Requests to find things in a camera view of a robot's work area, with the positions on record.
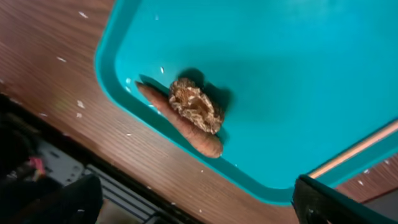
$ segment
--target plastic tray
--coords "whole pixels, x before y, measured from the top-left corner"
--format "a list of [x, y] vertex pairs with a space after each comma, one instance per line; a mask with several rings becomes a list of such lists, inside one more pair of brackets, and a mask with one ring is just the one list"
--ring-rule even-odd
[[[95, 68], [120, 108], [259, 200], [288, 205], [299, 174], [396, 119], [396, 21], [396, 0], [117, 0]], [[226, 108], [220, 159], [197, 153], [134, 86], [167, 92], [181, 75]], [[336, 186], [393, 155], [397, 135], [319, 180]]]

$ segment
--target black object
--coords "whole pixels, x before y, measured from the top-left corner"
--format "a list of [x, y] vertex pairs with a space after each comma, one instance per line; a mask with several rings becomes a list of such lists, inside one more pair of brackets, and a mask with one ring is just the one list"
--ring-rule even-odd
[[397, 224], [307, 175], [296, 180], [293, 206], [300, 224]]
[[2, 223], [25, 224], [94, 224], [103, 204], [99, 178], [87, 175], [82, 179], [40, 198], [21, 208], [13, 217]]

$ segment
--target crispy batter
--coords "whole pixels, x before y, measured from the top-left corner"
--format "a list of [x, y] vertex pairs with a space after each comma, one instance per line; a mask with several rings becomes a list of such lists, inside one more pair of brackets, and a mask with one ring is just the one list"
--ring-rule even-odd
[[224, 121], [221, 108], [187, 78], [180, 78], [171, 84], [169, 103], [181, 116], [212, 134], [220, 130]]

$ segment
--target wooden table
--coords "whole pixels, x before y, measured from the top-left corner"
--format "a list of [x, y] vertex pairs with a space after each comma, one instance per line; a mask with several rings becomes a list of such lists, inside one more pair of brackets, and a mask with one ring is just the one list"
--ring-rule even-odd
[[[93, 56], [112, 5], [2, 0], [0, 90], [201, 221], [296, 223], [292, 208], [257, 201], [104, 96]], [[338, 190], [362, 202], [397, 187], [398, 156], [388, 161]]]

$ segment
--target orange carrot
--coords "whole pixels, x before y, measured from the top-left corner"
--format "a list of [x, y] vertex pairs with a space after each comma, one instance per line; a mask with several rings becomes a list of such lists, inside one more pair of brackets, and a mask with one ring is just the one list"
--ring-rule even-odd
[[136, 82], [138, 90], [155, 106], [167, 120], [181, 133], [181, 135], [200, 153], [211, 158], [220, 157], [223, 145], [211, 133], [196, 127], [187, 118], [180, 116], [169, 105], [168, 99], [157, 90], [145, 84]]

